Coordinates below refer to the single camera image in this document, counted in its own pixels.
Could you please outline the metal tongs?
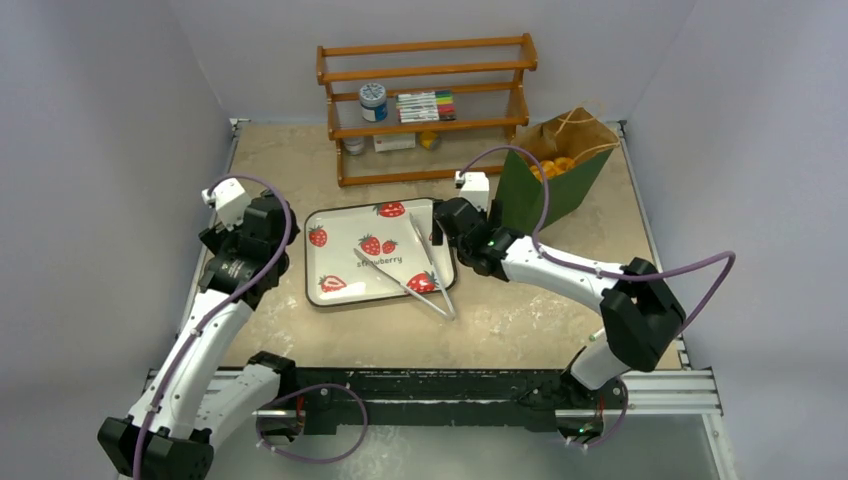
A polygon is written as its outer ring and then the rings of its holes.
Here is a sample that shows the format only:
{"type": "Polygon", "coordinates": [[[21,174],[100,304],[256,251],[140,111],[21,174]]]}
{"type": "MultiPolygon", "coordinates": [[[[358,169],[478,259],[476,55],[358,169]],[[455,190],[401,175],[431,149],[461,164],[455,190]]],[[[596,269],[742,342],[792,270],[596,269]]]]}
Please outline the metal tongs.
{"type": "Polygon", "coordinates": [[[360,249],[354,248],[353,253],[361,265],[374,271],[381,279],[390,281],[397,287],[401,288],[407,295],[419,300],[444,319],[453,321],[456,319],[457,312],[448,294],[447,287],[441,279],[439,267],[436,265],[432,249],[428,246],[428,243],[415,218],[410,216],[407,219],[407,222],[409,223],[409,230],[413,235],[414,244],[421,250],[423,258],[427,261],[425,268],[415,276],[402,281],[383,269],[374,260],[369,259],[360,249]],[[445,302],[445,309],[439,307],[433,301],[430,301],[425,297],[425,293],[431,293],[434,291],[438,291],[441,294],[445,302]]]}

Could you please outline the strawberry print white tray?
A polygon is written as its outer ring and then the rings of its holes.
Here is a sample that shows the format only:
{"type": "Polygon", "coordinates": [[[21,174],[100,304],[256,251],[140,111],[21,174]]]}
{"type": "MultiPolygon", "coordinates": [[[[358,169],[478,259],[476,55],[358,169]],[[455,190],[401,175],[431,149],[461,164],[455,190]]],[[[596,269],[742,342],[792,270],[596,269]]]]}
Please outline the strawberry print white tray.
{"type": "Polygon", "coordinates": [[[414,244],[407,219],[418,223],[432,249],[447,290],[457,283],[453,254],[446,243],[435,245],[434,200],[420,197],[313,212],[304,223],[305,285],[315,307],[337,307],[403,297],[406,293],[360,264],[360,249],[402,281],[427,263],[414,244]]]}

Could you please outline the green brown paper bag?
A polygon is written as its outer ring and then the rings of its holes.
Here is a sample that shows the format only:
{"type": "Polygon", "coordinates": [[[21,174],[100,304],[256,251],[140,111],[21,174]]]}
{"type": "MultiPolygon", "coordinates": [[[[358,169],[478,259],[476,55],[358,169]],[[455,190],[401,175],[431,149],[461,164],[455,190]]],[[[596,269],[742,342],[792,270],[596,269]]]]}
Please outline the green brown paper bag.
{"type": "Polygon", "coordinates": [[[495,194],[503,225],[530,234],[542,213],[548,179],[545,226],[577,209],[619,146],[617,133],[577,107],[515,137],[524,151],[509,151],[495,194]]]}

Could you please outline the orange fake bread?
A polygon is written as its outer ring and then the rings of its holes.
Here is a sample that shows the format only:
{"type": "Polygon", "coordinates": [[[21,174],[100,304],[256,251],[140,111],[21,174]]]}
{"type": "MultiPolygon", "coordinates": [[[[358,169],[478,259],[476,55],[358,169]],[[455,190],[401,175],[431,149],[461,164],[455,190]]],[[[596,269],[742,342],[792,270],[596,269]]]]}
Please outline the orange fake bread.
{"type": "Polygon", "coordinates": [[[530,166],[531,173],[539,181],[542,180],[542,174],[545,174],[548,179],[564,175],[577,166],[577,161],[571,157],[557,157],[553,160],[544,160],[541,165],[541,168],[536,165],[530,166]]]}

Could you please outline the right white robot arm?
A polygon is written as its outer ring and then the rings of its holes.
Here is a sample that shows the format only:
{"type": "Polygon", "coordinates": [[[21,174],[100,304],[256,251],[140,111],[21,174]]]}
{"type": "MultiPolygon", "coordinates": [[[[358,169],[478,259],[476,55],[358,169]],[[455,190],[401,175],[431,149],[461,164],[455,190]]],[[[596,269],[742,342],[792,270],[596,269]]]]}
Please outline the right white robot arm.
{"type": "Polygon", "coordinates": [[[618,265],[571,256],[574,268],[555,264],[534,248],[531,236],[500,225],[461,197],[437,202],[433,223],[475,273],[543,288],[601,316],[604,340],[578,353],[561,381],[573,406],[588,405],[602,386],[630,370],[653,371],[683,326],[685,311],[665,281],[640,281],[657,272],[647,260],[618,265]]]}

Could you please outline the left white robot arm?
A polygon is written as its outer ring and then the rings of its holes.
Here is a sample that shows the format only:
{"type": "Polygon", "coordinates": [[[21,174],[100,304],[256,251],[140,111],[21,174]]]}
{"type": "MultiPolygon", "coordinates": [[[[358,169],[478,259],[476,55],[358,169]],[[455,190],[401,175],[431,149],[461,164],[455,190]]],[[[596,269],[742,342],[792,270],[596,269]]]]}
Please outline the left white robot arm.
{"type": "Polygon", "coordinates": [[[189,319],[151,384],[123,418],[108,417],[97,441],[117,472],[133,479],[203,479],[223,441],[266,401],[284,409],[298,382],[281,357],[261,353],[236,381],[206,396],[224,354],[276,288],[290,262],[284,249],[299,232],[287,202],[270,190],[238,189],[212,203],[224,220],[200,234],[213,257],[198,281],[189,319]]]}

